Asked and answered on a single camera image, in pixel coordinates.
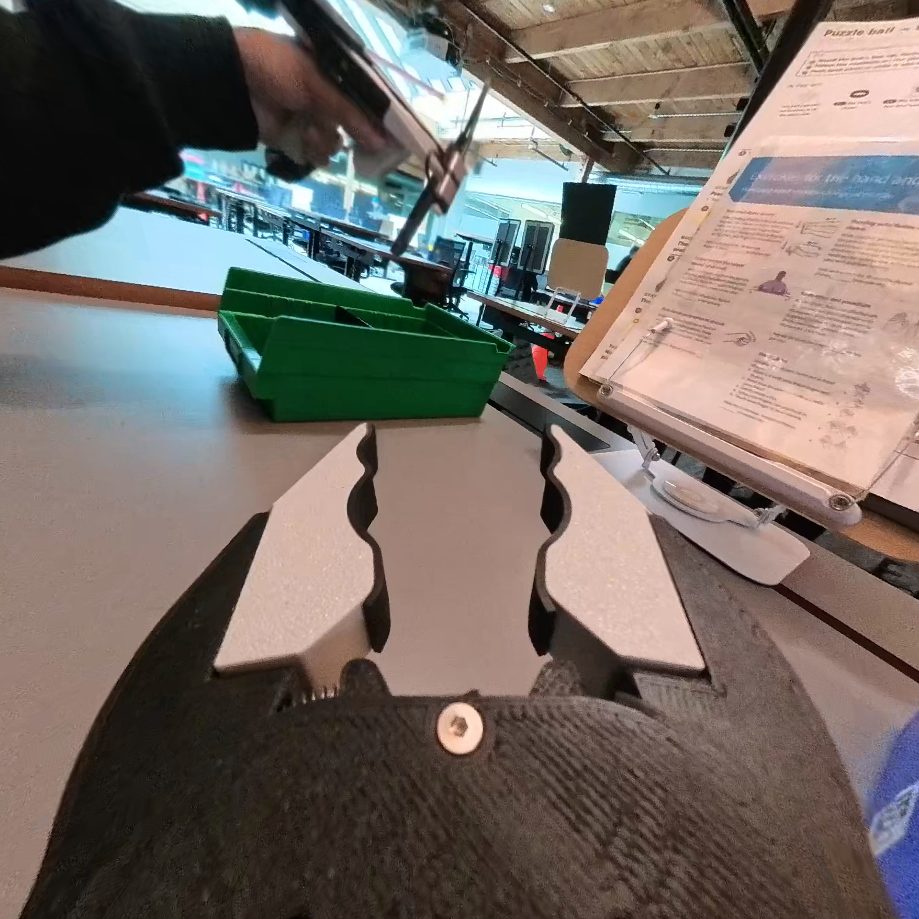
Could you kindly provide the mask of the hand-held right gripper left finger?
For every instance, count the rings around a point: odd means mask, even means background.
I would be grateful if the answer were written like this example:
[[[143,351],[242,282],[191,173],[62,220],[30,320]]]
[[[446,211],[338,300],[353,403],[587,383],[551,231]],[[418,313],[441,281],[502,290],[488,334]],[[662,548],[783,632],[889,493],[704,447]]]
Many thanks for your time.
[[[381,651],[391,614],[378,513],[376,430],[356,426],[272,505],[214,670],[291,668],[308,695],[338,694],[351,661]]]

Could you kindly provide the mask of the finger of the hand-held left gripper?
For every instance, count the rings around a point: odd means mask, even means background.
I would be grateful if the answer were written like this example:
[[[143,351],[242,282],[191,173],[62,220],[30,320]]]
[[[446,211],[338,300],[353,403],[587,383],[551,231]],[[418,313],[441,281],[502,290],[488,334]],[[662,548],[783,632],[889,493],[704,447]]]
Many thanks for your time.
[[[390,254],[400,258],[431,211],[448,213],[467,174],[470,147],[448,145],[432,151],[425,159],[425,184],[405,224],[392,242]]]
[[[481,88],[481,92],[473,106],[471,113],[466,121],[463,122],[462,128],[456,138],[449,142],[447,147],[448,160],[466,160],[469,152],[473,135],[476,130],[482,108],[491,89],[491,79],[487,78]]]

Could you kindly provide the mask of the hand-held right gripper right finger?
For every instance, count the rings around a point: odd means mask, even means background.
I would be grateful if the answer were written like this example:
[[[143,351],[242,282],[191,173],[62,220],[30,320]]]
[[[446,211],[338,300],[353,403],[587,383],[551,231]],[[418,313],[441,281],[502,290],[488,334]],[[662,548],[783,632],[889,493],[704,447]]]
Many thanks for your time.
[[[640,675],[697,679],[706,662],[664,557],[658,521],[562,427],[546,427],[528,636],[587,693],[637,693]]]

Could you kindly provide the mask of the green plastic bin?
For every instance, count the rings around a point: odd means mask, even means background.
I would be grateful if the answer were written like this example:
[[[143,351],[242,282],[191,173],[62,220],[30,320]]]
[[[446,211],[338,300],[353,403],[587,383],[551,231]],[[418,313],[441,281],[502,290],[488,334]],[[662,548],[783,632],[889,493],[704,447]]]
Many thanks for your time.
[[[437,305],[242,268],[218,329],[279,423],[478,417],[513,348]]]

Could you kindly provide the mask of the person's left forearm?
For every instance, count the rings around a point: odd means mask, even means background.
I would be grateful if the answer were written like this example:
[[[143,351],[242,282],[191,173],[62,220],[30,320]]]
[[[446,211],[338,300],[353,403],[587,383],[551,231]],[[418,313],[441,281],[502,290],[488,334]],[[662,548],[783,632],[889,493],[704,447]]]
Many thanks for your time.
[[[98,229],[179,177],[189,147],[258,145],[223,17],[24,2],[1,20],[3,259]]]

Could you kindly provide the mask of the grey desk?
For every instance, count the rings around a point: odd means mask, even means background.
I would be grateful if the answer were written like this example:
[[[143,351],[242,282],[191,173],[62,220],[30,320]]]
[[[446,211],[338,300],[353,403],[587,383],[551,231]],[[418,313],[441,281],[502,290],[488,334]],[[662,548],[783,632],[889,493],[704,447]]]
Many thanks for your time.
[[[391,630],[338,694],[214,659],[274,502],[214,319],[2,297],[2,917],[896,917],[852,779],[915,686],[653,524],[697,679],[528,636],[542,437],[375,427]]]

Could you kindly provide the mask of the person's left hand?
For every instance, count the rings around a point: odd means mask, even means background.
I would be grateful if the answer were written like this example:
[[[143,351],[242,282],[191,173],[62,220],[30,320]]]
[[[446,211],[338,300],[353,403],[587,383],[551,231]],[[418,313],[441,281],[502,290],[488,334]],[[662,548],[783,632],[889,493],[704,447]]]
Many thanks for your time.
[[[259,141],[300,167],[324,167],[345,139],[377,155],[389,138],[321,73],[311,49],[293,37],[235,27],[236,49]]]

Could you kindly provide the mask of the white stand base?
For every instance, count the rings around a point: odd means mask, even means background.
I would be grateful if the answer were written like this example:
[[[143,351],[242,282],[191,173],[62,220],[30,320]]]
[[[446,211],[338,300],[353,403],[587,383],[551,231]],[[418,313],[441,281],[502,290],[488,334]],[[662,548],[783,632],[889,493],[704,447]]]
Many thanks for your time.
[[[810,558],[794,534],[774,522],[772,505],[753,510],[661,459],[653,438],[627,425],[636,448],[616,476],[652,514],[746,579],[781,584]]]

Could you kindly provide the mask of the black hanging panel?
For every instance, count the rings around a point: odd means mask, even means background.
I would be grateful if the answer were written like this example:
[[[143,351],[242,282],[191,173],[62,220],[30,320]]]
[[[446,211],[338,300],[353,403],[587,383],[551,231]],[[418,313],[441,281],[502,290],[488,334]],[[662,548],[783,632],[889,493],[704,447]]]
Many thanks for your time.
[[[605,247],[614,212],[616,185],[565,182],[561,188],[561,239]]]

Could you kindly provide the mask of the wooden work table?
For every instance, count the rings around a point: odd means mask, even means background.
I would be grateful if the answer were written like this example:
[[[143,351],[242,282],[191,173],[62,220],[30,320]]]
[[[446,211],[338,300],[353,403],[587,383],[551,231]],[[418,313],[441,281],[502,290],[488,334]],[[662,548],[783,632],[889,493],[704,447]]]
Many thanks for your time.
[[[467,292],[467,296],[492,314],[499,314],[516,325],[534,326],[544,333],[560,336],[573,341],[577,339],[585,323],[558,310],[549,309],[529,303],[519,303],[476,291]]]

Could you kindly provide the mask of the wooden board on stand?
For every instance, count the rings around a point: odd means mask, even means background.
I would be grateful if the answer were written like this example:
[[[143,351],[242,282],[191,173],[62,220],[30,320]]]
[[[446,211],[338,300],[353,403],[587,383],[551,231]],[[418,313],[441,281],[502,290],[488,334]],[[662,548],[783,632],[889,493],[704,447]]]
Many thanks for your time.
[[[558,238],[549,258],[547,310],[554,311],[566,298],[568,315],[576,306],[592,303],[602,293],[608,260],[604,245]]]

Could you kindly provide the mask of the wooden document board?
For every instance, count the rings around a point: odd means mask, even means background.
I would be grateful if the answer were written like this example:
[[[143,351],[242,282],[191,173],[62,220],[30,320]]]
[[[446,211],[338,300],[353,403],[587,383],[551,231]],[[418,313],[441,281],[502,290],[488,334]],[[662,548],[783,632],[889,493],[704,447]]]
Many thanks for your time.
[[[599,384],[581,374],[584,365],[589,362],[592,353],[597,349],[615,319],[626,310],[632,295],[641,287],[646,273],[655,259],[663,251],[666,255],[672,247],[672,240],[678,238],[677,227],[685,210],[673,213],[659,224],[650,234],[642,249],[605,295],[603,303],[594,311],[593,316],[578,334],[565,359],[563,374],[567,387],[583,402],[591,405],[606,415],[610,409],[601,406],[598,396]],[[903,562],[917,563],[918,534],[916,528],[902,524],[905,517],[917,523],[913,512],[895,511],[894,519],[878,513],[881,501],[872,498],[868,508],[863,510],[861,520],[851,527],[836,530],[841,537],[856,542],[885,557]]]

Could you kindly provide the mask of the white instruction sheet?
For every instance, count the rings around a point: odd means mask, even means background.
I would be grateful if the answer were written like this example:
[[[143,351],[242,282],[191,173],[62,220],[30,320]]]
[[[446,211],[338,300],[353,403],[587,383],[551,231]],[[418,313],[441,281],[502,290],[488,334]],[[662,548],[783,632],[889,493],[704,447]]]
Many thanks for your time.
[[[915,142],[918,18],[825,21],[737,141]]]

